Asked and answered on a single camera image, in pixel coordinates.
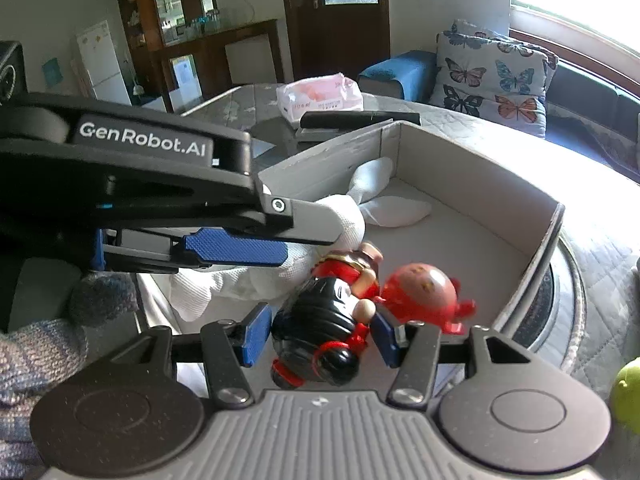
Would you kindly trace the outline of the grey knit gloved hand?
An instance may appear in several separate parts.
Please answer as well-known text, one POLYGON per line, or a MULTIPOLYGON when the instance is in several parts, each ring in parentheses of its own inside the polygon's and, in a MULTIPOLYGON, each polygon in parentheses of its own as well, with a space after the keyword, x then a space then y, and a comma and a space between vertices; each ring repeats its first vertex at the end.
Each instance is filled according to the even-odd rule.
POLYGON ((138 310, 127 273, 87 275, 70 292, 64 318, 37 321, 1 336, 1 477, 21 479, 39 463, 29 419, 37 402, 87 363, 89 328, 138 310))

